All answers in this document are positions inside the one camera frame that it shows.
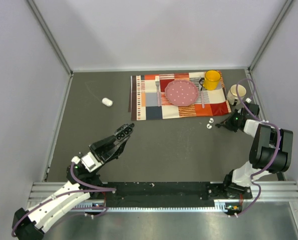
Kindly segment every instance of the white cup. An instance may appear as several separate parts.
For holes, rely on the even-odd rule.
[[[237,84],[232,85],[230,87],[229,91],[228,91],[228,94],[227,94],[228,102],[232,106],[236,106],[237,104],[240,103],[240,100],[239,100],[237,92],[236,92],[236,86],[237,86]],[[244,96],[247,94],[247,90],[245,89],[244,86],[239,85],[238,86],[238,93],[239,93],[239,96],[241,97],[241,99],[243,99]]]

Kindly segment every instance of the metal floor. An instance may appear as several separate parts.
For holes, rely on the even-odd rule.
[[[238,219],[225,216],[207,212],[112,212],[94,220],[74,216],[51,229],[44,240],[298,240],[286,202],[257,203]]]
[[[155,71],[151,73],[200,72]],[[88,145],[112,135],[124,123],[128,112],[130,76],[150,72],[75,73],[66,103],[48,182],[66,181],[66,167]],[[228,89],[246,77],[243,69],[222,70]],[[245,83],[248,94],[250,89]],[[114,103],[106,107],[101,99]],[[214,117],[215,123],[227,116]],[[134,133],[118,160],[105,165],[105,182],[195,182],[222,181],[232,169],[247,160],[253,138],[224,128],[207,129],[209,117],[185,117],[136,121]],[[262,181],[276,180],[275,175]]]

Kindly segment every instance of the red plate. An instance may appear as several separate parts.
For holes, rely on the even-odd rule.
[[[199,90],[187,80],[174,80],[165,88],[165,96],[175,106],[186,107],[198,99]]]

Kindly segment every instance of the patterned placemat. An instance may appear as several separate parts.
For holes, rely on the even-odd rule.
[[[131,76],[130,107],[131,120],[174,119],[184,117],[221,116],[231,112],[226,99],[226,90],[221,80],[213,91],[206,90],[202,84],[205,72],[189,72],[175,74],[150,74]],[[155,77],[160,76],[162,106],[158,106]],[[193,82],[202,91],[197,101],[190,106],[174,106],[165,96],[165,88],[174,80]]]

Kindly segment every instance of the metal corner post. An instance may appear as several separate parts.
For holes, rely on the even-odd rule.
[[[294,0],[286,0],[280,13],[278,14],[276,20],[274,21],[272,27],[270,28],[267,36],[265,37],[263,43],[261,44],[258,52],[256,53],[254,59],[251,62],[251,65],[249,67],[249,70],[252,72],[255,68],[255,66],[257,65],[257,63],[259,62],[262,54],[264,53],[265,49],[267,48],[269,42],[271,41],[275,31],[277,30],[277,28],[279,27],[279,25],[281,24],[282,20],[284,19],[284,17],[286,16],[286,13],[289,11],[289,9],[291,8],[292,3],[294,2]]]
[[[58,57],[59,61],[63,65],[64,69],[66,72],[72,76],[73,71],[71,70],[68,62],[66,61],[61,49],[59,48],[59,45],[57,44],[56,40],[54,39],[48,25],[46,24],[38,6],[36,5],[34,0],[25,0],[30,7],[33,15],[35,16],[36,20],[38,21],[39,25],[41,26],[46,38],[48,39],[52,49],[54,50],[54,53]]]

